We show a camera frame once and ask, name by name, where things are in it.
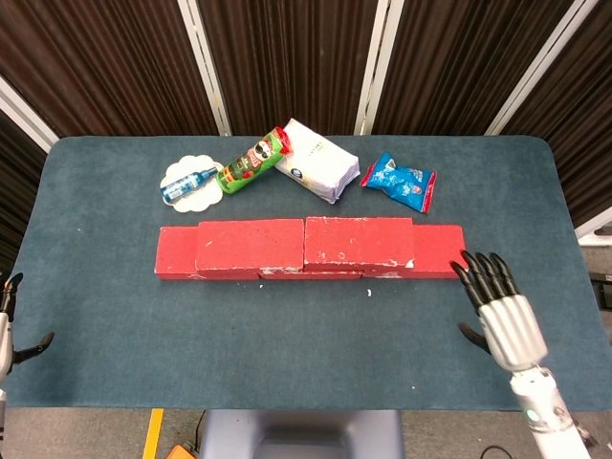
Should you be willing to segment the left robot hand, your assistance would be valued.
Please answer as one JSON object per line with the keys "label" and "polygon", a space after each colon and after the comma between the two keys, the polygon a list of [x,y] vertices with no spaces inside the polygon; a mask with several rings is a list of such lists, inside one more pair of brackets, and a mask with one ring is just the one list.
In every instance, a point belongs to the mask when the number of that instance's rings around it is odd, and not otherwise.
{"label": "left robot hand", "polygon": [[15,365],[42,354],[55,337],[54,332],[49,332],[33,347],[20,351],[14,349],[12,326],[18,287],[22,280],[22,273],[17,273],[12,277],[9,277],[7,273],[0,273],[0,384]]}

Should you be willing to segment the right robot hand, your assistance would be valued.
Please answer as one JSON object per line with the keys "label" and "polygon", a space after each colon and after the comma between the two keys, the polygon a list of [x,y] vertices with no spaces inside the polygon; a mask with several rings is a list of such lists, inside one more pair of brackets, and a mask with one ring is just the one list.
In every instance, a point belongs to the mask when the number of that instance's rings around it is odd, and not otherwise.
{"label": "right robot hand", "polygon": [[506,371],[518,373],[538,367],[548,355],[548,348],[533,307],[518,290],[506,261],[494,252],[485,255],[461,250],[460,254],[467,266],[456,261],[450,266],[482,328],[477,332],[460,322],[457,327],[461,334]]}

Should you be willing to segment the red brick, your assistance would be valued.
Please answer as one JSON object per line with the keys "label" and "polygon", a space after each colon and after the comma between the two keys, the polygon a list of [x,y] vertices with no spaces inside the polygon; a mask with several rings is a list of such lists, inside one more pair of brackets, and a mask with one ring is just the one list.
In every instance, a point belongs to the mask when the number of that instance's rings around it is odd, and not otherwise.
{"label": "red brick", "polygon": [[451,279],[457,274],[450,266],[457,262],[468,270],[461,251],[466,248],[463,229],[456,225],[415,225],[413,227],[414,261],[409,278]]}
{"label": "red brick", "polygon": [[410,218],[308,217],[304,270],[361,272],[406,277],[414,269],[414,228]]}
{"label": "red brick", "polygon": [[261,272],[259,276],[267,280],[353,280],[362,278],[363,271]]}
{"label": "red brick", "polygon": [[161,227],[154,273],[161,280],[202,280],[197,273],[197,227]]}
{"label": "red brick", "polygon": [[197,230],[195,269],[206,279],[299,273],[303,250],[301,219],[207,221]]}

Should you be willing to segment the brown pleated screen panel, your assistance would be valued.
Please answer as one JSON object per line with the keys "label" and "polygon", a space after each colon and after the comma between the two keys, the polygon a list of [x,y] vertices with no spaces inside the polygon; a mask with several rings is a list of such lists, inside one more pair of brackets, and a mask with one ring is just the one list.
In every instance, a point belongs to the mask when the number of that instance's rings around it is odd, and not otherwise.
{"label": "brown pleated screen panel", "polygon": [[324,135],[363,135],[387,21],[404,0],[177,0],[221,136],[296,118]]}
{"label": "brown pleated screen panel", "polygon": [[583,16],[500,132],[552,148],[577,228],[612,207],[612,0]]}
{"label": "brown pleated screen panel", "polygon": [[482,135],[586,0],[388,0],[363,134]]}
{"label": "brown pleated screen panel", "polygon": [[219,133],[177,0],[0,0],[0,76],[60,138]]}
{"label": "brown pleated screen panel", "polygon": [[0,271],[16,260],[38,185],[58,135],[0,76]]}

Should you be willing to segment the yellow floor tape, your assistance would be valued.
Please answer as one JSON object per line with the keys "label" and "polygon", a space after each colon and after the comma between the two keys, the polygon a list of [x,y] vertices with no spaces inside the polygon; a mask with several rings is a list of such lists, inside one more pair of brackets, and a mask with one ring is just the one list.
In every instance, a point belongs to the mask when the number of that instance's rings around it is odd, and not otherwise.
{"label": "yellow floor tape", "polygon": [[163,408],[153,408],[150,411],[148,427],[142,450],[142,459],[156,459],[163,418]]}

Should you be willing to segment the blue snack bag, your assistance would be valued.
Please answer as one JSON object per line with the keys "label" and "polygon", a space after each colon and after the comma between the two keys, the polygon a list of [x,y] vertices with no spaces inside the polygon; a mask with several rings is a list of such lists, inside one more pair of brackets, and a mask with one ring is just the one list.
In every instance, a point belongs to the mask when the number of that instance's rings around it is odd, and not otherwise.
{"label": "blue snack bag", "polygon": [[380,190],[390,199],[427,214],[436,180],[435,171],[398,165],[389,152],[384,152],[368,167],[360,186]]}

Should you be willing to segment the teal felt table cloth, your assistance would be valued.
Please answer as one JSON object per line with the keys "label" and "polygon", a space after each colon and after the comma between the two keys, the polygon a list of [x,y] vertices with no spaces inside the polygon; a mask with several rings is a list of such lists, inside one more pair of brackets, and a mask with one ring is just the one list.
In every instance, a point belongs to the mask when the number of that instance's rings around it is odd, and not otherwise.
{"label": "teal felt table cloth", "polygon": [[[344,137],[438,172],[430,223],[499,253],[531,301],[567,404],[595,405],[599,323],[549,145],[527,136]],[[505,408],[508,376],[457,330],[475,322],[454,280],[168,282],[159,229],[179,156],[232,160],[250,138],[70,138],[44,166],[16,269],[14,341],[54,331],[8,382],[19,406]]]}

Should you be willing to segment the blue spray bottle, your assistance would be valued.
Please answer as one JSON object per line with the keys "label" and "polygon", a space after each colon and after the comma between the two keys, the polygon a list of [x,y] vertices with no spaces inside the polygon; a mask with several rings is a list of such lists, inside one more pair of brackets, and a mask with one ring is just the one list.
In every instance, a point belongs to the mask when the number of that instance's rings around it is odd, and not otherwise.
{"label": "blue spray bottle", "polygon": [[206,182],[217,173],[216,168],[195,171],[185,177],[161,187],[161,193],[167,204],[173,204],[183,196],[204,186]]}

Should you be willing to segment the grey robot torso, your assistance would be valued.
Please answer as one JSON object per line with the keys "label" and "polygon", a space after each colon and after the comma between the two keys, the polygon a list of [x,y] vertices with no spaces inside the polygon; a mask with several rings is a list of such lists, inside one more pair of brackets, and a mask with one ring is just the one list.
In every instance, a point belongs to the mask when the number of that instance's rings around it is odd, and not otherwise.
{"label": "grey robot torso", "polygon": [[198,459],[404,459],[401,413],[213,409]]}

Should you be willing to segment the white flour bag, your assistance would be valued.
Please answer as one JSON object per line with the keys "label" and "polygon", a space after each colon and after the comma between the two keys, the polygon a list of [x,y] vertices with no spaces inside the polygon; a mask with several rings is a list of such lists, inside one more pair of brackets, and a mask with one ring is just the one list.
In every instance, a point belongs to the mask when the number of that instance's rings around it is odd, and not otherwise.
{"label": "white flour bag", "polygon": [[361,174],[359,158],[295,119],[290,119],[283,130],[292,152],[274,167],[319,198],[334,204]]}

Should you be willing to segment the green snack bag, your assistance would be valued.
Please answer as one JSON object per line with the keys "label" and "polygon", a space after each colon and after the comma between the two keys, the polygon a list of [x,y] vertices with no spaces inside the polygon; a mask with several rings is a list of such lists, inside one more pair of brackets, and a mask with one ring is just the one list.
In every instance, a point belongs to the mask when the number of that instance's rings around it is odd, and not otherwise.
{"label": "green snack bag", "polygon": [[219,171],[216,182],[223,192],[233,194],[292,152],[287,133],[276,126],[253,147]]}

